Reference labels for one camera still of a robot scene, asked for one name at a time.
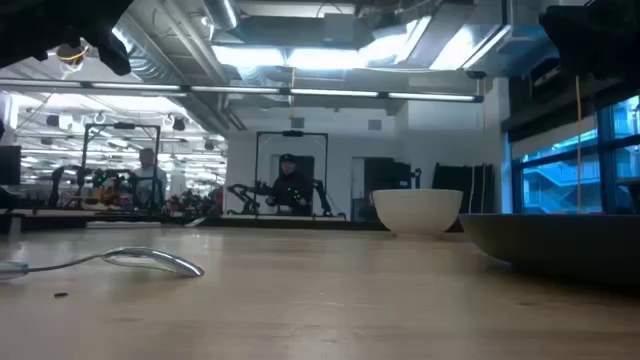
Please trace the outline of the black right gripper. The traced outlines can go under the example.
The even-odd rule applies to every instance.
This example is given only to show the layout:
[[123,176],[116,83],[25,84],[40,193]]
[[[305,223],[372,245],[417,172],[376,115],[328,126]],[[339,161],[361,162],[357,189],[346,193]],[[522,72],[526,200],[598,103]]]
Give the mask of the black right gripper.
[[539,24],[557,48],[564,73],[640,79],[640,0],[553,5],[539,15]]

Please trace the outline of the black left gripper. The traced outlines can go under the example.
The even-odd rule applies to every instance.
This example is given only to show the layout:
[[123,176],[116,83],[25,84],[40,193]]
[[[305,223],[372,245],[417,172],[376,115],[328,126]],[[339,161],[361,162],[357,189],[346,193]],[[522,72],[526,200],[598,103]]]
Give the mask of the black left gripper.
[[88,45],[116,75],[131,72],[113,29],[134,0],[0,0],[0,68],[44,61],[62,44]]

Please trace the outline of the dark grey plate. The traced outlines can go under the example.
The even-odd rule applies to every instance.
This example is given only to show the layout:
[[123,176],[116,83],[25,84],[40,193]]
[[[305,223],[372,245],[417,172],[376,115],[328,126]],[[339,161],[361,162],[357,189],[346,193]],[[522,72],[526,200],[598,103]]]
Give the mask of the dark grey plate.
[[640,216],[461,214],[485,254],[520,268],[580,280],[640,286]]

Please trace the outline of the white ceramic bowl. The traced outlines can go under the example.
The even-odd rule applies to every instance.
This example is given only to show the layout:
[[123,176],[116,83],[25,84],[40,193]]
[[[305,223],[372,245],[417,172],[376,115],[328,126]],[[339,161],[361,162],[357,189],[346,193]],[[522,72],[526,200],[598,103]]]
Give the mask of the white ceramic bowl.
[[456,221],[463,193],[449,189],[388,189],[373,192],[381,223],[396,235],[435,236]]

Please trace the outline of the person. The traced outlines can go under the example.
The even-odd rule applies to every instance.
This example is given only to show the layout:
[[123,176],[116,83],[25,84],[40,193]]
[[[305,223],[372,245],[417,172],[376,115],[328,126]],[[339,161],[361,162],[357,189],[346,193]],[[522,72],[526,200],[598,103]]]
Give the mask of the person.
[[156,156],[151,148],[139,151],[140,166],[134,171],[135,194],[143,208],[160,209],[165,200],[167,174],[156,165]]
[[269,206],[285,206],[295,216],[309,216],[313,186],[312,182],[297,169],[296,157],[283,154],[280,157],[281,173],[271,187],[265,201]]

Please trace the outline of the long ceiling light strip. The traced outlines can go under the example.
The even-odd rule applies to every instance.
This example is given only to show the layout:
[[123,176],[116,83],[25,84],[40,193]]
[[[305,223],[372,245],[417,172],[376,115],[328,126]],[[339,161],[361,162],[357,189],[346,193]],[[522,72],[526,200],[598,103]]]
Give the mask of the long ceiling light strip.
[[177,96],[187,94],[215,93],[241,95],[279,95],[279,96],[323,96],[323,97],[352,97],[381,100],[408,100],[431,102],[481,103],[482,95],[462,95],[448,93],[409,93],[385,92],[367,90],[341,89],[312,89],[312,88],[277,88],[277,87],[241,87],[241,86],[212,86],[212,85],[174,85],[174,84],[145,84],[118,82],[90,82],[71,80],[40,80],[0,78],[0,88],[16,91],[40,92],[52,90],[72,94],[89,92],[134,92],[149,96]]

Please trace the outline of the black computer monitor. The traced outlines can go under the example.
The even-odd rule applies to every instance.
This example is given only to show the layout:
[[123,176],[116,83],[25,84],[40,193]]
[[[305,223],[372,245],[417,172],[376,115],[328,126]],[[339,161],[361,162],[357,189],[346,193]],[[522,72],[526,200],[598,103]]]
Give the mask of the black computer monitor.
[[0,146],[0,185],[21,183],[21,147]]

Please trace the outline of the black leaning panels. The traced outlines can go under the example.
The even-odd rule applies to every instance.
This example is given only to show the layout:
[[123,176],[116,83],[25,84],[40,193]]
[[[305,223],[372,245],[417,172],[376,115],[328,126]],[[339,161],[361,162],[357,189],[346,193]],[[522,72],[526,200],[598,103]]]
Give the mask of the black leaning panels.
[[461,191],[459,212],[462,214],[493,213],[494,185],[494,168],[490,164],[449,166],[437,163],[434,168],[432,188]]

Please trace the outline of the silver metal spoon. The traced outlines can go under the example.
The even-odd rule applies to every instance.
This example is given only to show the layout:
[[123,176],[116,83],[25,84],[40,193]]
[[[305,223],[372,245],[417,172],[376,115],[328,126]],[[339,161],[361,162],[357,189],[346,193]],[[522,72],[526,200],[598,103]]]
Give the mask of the silver metal spoon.
[[41,267],[32,267],[28,263],[20,261],[0,262],[0,280],[24,277],[37,272],[62,270],[95,259],[115,266],[171,272],[185,278],[198,278],[205,274],[200,266],[177,255],[149,247],[129,246],[109,249],[62,264]]

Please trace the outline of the black metal station frame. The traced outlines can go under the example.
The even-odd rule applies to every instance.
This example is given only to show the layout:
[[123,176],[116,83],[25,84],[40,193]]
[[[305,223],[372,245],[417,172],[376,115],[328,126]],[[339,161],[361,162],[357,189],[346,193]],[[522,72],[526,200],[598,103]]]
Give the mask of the black metal station frame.
[[319,200],[319,205],[322,208],[322,217],[332,217],[332,208],[327,200],[326,195],[326,181],[328,177],[328,158],[329,158],[329,135],[327,133],[318,132],[304,132],[300,130],[285,130],[285,131],[258,131],[255,136],[255,164],[254,164],[254,182],[258,184],[259,176],[262,174],[261,161],[263,151],[266,151],[271,143],[277,144],[281,147],[287,146],[283,150],[283,153],[290,153],[293,155],[311,156],[311,151],[307,149],[293,149],[294,142],[302,142],[307,145],[306,138],[309,141],[313,141],[323,152],[322,159],[324,163],[321,170],[323,171],[322,179],[315,179],[309,175],[313,185],[313,194]]
[[102,152],[89,150],[90,143],[101,137],[106,129],[121,130],[125,132],[133,132],[134,130],[142,131],[154,131],[155,134],[150,137],[150,140],[155,145],[153,149],[156,156],[156,165],[158,166],[159,159],[159,147],[160,147],[160,135],[161,128],[157,125],[136,125],[134,123],[116,122],[114,124],[98,124],[89,123],[85,126],[83,147],[81,152],[81,165],[77,170],[77,184],[79,185],[78,194],[81,194],[84,181],[87,177],[90,177],[91,190],[89,192],[91,197],[96,199],[97,204],[106,206],[108,209],[114,211],[123,212],[137,212],[147,211],[149,214],[153,214],[160,209],[143,208],[139,205],[139,201],[135,194],[136,189],[136,177],[134,174],[135,169],[129,168],[96,168],[92,169],[88,167],[88,159],[93,156],[102,156],[107,160],[116,159],[124,161],[126,157],[136,157],[139,161],[139,151],[131,152],[125,150],[117,150],[115,152]]

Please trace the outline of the silver ceiling air duct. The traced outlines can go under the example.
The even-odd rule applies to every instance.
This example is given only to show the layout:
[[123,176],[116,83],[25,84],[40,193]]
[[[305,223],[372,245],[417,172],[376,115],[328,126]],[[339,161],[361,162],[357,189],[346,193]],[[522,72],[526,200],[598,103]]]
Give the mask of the silver ceiling air duct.
[[202,0],[204,10],[216,30],[234,29],[240,20],[235,0]]

